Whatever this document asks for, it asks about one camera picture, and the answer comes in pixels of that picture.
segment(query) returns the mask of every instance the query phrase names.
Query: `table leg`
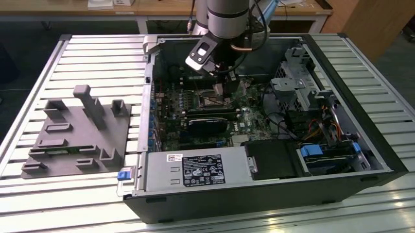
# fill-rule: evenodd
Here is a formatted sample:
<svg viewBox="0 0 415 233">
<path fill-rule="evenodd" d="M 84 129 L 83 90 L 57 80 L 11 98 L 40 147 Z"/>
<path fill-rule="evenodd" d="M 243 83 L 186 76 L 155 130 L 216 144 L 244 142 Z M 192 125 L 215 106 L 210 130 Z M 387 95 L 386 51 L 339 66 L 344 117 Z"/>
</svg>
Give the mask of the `table leg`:
<svg viewBox="0 0 415 233">
<path fill-rule="evenodd" d="M 139 16 L 136 19 L 140 34 L 148 34 L 147 20 L 147 16 Z"/>
<path fill-rule="evenodd" d="M 41 21 L 40 23 L 41 23 L 41 26 L 44 27 L 44 29 L 45 29 L 47 31 L 49 31 L 49 30 L 52 29 L 52 27 L 51 27 L 51 21 L 48 21 L 48 22 Z"/>
<path fill-rule="evenodd" d="M 327 16 L 316 16 L 316 20 L 314 21 L 308 33 L 320 33 L 324 23 L 327 20 Z"/>
</svg>

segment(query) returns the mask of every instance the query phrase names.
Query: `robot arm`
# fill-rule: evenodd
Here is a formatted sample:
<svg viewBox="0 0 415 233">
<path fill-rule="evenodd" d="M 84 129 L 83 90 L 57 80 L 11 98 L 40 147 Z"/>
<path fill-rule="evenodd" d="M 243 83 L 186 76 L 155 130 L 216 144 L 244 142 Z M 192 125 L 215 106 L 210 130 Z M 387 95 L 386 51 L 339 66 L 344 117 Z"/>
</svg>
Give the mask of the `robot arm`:
<svg viewBox="0 0 415 233">
<path fill-rule="evenodd" d="M 228 73 L 240 65 L 247 53 L 258 50 L 266 42 L 267 24 L 278 0 L 198 0 L 196 3 L 192 34 L 204 36 L 186 63 L 200 74 L 216 76 L 219 84 L 226 84 Z M 262 44 L 254 48 L 256 41 Z"/>
</svg>

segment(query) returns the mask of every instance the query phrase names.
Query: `blue latch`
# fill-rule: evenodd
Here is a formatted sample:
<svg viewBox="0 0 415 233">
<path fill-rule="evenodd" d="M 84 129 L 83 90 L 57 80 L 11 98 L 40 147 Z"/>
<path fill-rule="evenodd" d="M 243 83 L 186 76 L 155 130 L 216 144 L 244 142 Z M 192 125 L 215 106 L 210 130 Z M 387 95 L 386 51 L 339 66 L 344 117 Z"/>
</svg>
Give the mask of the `blue latch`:
<svg viewBox="0 0 415 233">
<path fill-rule="evenodd" d="M 360 149 L 360 146 L 356 142 L 352 143 L 352 148 L 355 149 L 356 154 L 360 154 L 362 149 Z"/>
<path fill-rule="evenodd" d="M 323 155 L 323 151 L 319 145 L 306 145 L 300 149 L 300 154 L 303 157 Z"/>
<path fill-rule="evenodd" d="M 116 179 L 119 181 L 127 181 L 131 180 L 131 171 L 119 171 Z"/>
</svg>

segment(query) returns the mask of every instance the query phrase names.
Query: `slotted metal surface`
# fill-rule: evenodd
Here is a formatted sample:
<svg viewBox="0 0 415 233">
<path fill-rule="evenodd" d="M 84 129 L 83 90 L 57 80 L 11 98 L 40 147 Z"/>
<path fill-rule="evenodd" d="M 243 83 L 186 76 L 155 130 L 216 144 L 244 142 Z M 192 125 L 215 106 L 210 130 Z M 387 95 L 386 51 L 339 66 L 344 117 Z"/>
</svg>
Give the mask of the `slotted metal surface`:
<svg viewBox="0 0 415 233">
<path fill-rule="evenodd" d="M 314 36 L 340 77 L 410 173 L 382 187 L 362 191 L 342 203 L 236 216 L 147 225 L 117 196 L 116 173 L 19 178 L 21 165 L 45 119 L 47 99 L 71 96 L 76 84 L 88 83 L 103 104 L 124 99 L 133 105 L 125 165 L 136 163 L 144 62 L 140 35 L 73 36 L 60 42 L 48 62 L 39 92 L 23 123 L 11 138 L 0 164 L 0 232 L 388 232 L 415 227 L 415 122 L 412 109 L 359 51 L 338 35 Z M 322 83 L 328 87 L 323 75 Z M 132 189 L 125 183 L 124 191 Z"/>
</svg>

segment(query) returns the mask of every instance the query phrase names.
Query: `warning label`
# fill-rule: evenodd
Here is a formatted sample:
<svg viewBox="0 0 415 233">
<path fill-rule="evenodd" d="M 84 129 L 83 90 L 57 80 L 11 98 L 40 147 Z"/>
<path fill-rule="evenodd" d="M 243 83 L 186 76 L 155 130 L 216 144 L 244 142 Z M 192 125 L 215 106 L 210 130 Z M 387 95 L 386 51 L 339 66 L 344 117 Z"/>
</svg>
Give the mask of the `warning label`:
<svg viewBox="0 0 415 233">
<path fill-rule="evenodd" d="M 186 187 L 226 183 L 220 154 L 183 157 L 182 164 Z"/>
</svg>

